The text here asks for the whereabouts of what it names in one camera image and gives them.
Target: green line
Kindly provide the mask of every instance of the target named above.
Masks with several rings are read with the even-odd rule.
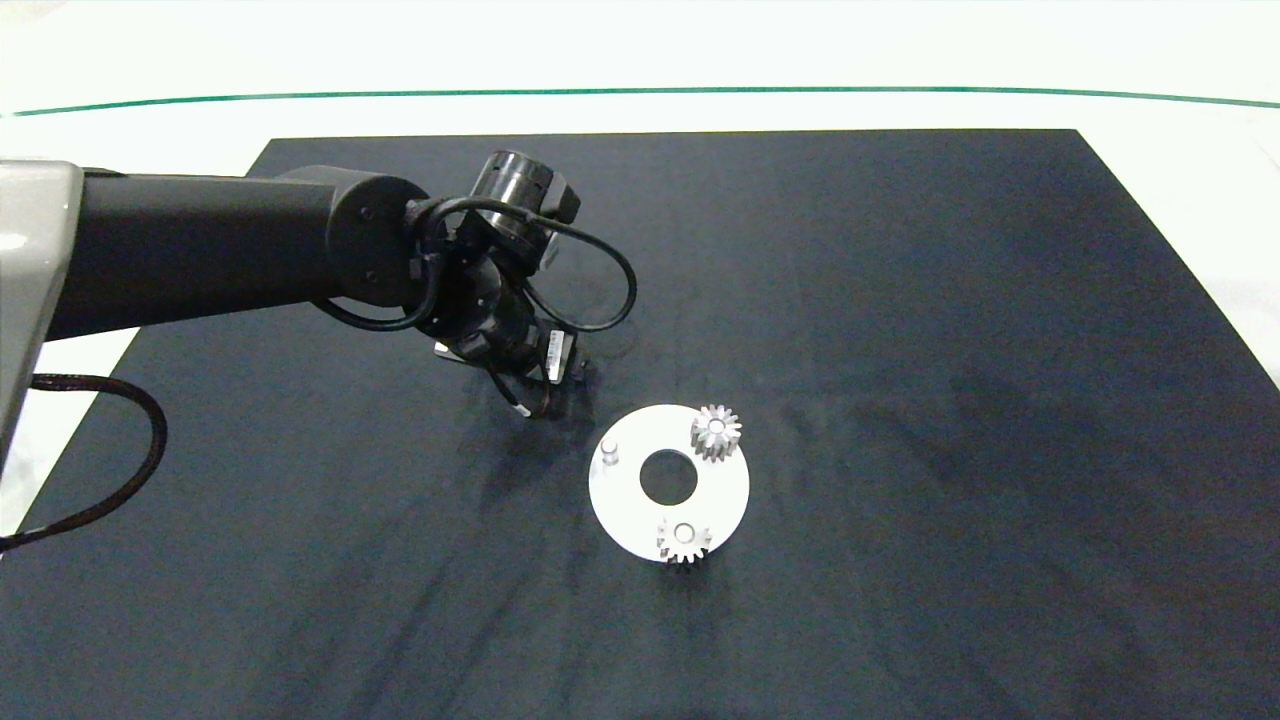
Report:
[[[239,100],[308,100],[317,97],[477,97],[521,95],[742,95],[764,92],[842,94],[842,92],[969,92],[996,95],[1069,95],[1079,97],[1121,97],[1126,100],[1162,100],[1169,102],[1201,102],[1207,105],[1236,105],[1280,110],[1280,102],[1267,100],[1240,100],[1233,97],[1204,97],[1198,95],[1166,95],[1160,92],[1124,92],[1117,90],[1066,90],[1056,87],[979,87],[979,86],[759,86],[759,87],[562,87],[539,90],[355,90],[335,92],[259,92],[251,95],[195,95],[191,97],[156,97],[152,100],[123,100],[95,102],[65,108],[41,108],[0,113],[0,118],[29,115],[55,115],[115,108],[145,108],[148,105],[183,105],[188,102],[232,102]]]

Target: gear teeth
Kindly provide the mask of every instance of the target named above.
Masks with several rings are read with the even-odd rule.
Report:
[[[694,452],[712,462],[732,455],[741,437],[742,423],[736,413],[723,405],[703,405],[689,430]]]

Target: spur gear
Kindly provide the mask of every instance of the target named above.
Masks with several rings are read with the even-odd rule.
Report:
[[[707,557],[710,544],[710,528],[696,530],[689,523],[668,527],[666,518],[658,524],[658,556],[666,562],[676,565],[696,562]]]
[[[723,405],[703,405],[690,428],[694,452],[712,461],[733,455],[741,438],[742,423],[739,423],[737,415]]]

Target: white background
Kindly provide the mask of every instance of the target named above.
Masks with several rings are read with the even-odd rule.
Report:
[[[10,1],[0,3],[0,156],[242,174],[273,137],[1078,128],[1280,379],[1280,109],[919,92],[306,99],[13,115],[262,92],[667,86],[1277,102],[1277,38],[1275,3]],[[109,373],[132,337],[49,343],[38,369]],[[0,533],[17,528],[87,410],[91,398],[74,395],[28,398],[0,479]]]

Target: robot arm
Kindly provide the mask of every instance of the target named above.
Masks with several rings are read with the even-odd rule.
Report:
[[[0,163],[0,454],[44,340],[302,301],[362,329],[416,328],[435,338],[436,355],[484,369],[513,409],[538,415],[500,375],[540,374],[544,411],[575,363],[576,334],[616,325],[635,302],[630,263],[568,225],[577,209],[559,173],[512,151],[490,155],[471,193],[451,199],[431,199],[403,178],[323,165],[257,179]],[[611,319],[566,319],[529,283],[561,237],[618,263],[627,299]],[[333,299],[406,314],[361,318]],[[109,382],[44,378],[37,387],[146,396]],[[157,413],[148,409],[163,450]],[[123,502],[146,474],[113,497]],[[0,551],[18,544],[0,541]]]

